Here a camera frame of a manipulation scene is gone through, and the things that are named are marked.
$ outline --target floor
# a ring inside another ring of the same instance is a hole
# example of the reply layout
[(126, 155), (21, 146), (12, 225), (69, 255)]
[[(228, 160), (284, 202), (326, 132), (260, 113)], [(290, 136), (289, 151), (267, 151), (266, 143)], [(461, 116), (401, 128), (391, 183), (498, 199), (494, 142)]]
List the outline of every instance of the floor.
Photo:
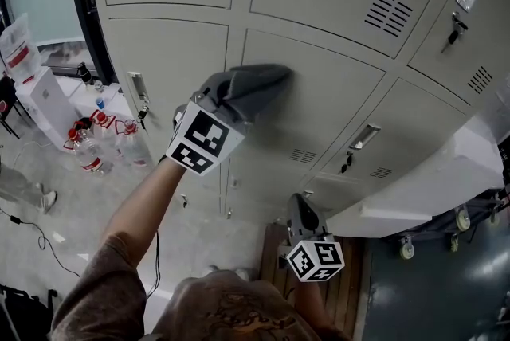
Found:
[(510, 290), (510, 218), (482, 222), (451, 253), (443, 240), (414, 242), (410, 261), (398, 246), (369, 241), (371, 287), (363, 341), (469, 340), (495, 322)]
[[(4, 145), (2, 162), (11, 167), (24, 144), (35, 141), (45, 145), (49, 141), (16, 113), (12, 112), (8, 120), (21, 137), (16, 140), (0, 127), (0, 143)], [(57, 190), (57, 203), (46, 215), (2, 199), (0, 206), (23, 221), (37, 223), (53, 243), (62, 264), (78, 273), (84, 270), (86, 259), (94, 254), (113, 212), (149, 172), (147, 168), (116, 164), (111, 174), (96, 178), (82, 171), (72, 155), (53, 145), (41, 148), (33, 143), (25, 146), (15, 168), (28, 179)], [(227, 220), (212, 210), (194, 210), (191, 206), (183, 209), (172, 201), (161, 226), (162, 278), (158, 291), (147, 303), (147, 332), (154, 327), (182, 279), (201, 276), (203, 269), (211, 264), (220, 268), (259, 268), (265, 226), (235, 218)], [(49, 288), (64, 296), (77, 278), (58, 265), (49, 249), (39, 249), (38, 236), (35, 228), (15, 225), (0, 215), (0, 283), (26, 290), (43, 301)], [(154, 263), (153, 243), (139, 266), (147, 290), (155, 279)]]

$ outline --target locker handle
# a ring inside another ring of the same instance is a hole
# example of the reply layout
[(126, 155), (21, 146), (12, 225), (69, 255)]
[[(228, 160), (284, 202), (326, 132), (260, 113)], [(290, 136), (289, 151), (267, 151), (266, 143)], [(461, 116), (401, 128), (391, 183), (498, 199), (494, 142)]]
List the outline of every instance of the locker handle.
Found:
[(349, 148), (356, 151), (363, 149), (380, 131), (381, 128), (379, 126), (367, 124), (367, 126), (356, 136), (351, 144), (349, 144)]
[(131, 78), (131, 82), (133, 82), (133, 86), (135, 87), (138, 98), (144, 103), (150, 103), (149, 95), (147, 94), (147, 88), (145, 87), (145, 82), (143, 82), (142, 74), (138, 72), (128, 72), (127, 74)]

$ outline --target person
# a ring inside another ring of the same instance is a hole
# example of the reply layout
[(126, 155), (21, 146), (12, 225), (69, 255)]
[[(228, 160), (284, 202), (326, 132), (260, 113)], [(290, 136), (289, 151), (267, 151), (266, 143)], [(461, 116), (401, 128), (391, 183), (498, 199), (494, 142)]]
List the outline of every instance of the person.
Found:
[(21, 172), (2, 163), (0, 158), (0, 198), (35, 206), (37, 210), (46, 214), (57, 201), (57, 196), (56, 191), (45, 194), (42, 183), (34, 184)]
[(348, 339), (328, 317), (317, 283), (299, 283), (292, 307), (270, 283), (216, 269), (181, 282), (152, 334), (144, 334), (147, 296), (136, 266), (184, 172), (164, 158), (114, 213), (53, 318), (52, 340)]

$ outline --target locker vent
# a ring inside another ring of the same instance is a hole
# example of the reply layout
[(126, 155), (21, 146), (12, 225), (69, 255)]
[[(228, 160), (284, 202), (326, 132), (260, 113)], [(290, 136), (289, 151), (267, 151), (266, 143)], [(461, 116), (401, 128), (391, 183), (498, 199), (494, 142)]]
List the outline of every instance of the locker vent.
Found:
[(386, 178), (392, 172), (393, 172), (393, 170), (390, 170), (389, 168), (379, 167), (377, 170), (373, 171), (370, 174), (370, 176), (371, 177), (376, 177), (376, 178)]
[(397, 0), (374, 0), (365, 22), (389, 35), (399, 37), (412, 12), (410, 7)]
[(300, 163), (309, 164), (316, 157), (316, 153), (311, 153), (310, 151), (298, 150), (294, 149), (290, 157), (288, 159), (292, 161), (299, 161)]
[(480, 94), (491, 83), (492, 76), (483, 66), (478, 69), (474, 76), (469, 80), (468, 86), (476, 93)]

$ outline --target person's leg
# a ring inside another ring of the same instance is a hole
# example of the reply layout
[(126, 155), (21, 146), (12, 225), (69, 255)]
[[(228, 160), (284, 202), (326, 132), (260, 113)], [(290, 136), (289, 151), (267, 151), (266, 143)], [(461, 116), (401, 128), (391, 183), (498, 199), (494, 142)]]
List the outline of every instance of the person's leg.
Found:
[(0, 168), (0, 196), (7, 201), (28, 203), (44, 213), (57, 200), (55, 191), (44, 195), (41, 188), (26, 179), (25, 175), (5, 164)]

